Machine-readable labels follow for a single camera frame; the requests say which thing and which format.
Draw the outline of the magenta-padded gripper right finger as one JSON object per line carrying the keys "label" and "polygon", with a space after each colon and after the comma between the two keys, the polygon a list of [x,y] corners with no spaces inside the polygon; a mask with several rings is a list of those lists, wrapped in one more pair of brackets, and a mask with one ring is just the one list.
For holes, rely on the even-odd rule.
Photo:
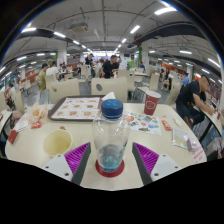
{"label": "magenta-padded gripper right finger", "polygon": [[138,143],[133,143],[132,153],[144,185],[148,185],[182,169],[167,154],[159,155]]}

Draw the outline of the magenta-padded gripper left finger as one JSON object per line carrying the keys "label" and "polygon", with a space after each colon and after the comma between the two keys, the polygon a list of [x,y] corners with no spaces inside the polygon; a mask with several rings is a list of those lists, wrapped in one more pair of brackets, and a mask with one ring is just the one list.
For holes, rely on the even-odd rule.
{"label": "magenta-padded gripper left finger", "polygon": [[57,154],[42,169],[79,185],[91,153],[91,144],[85,143],[67,154]]}

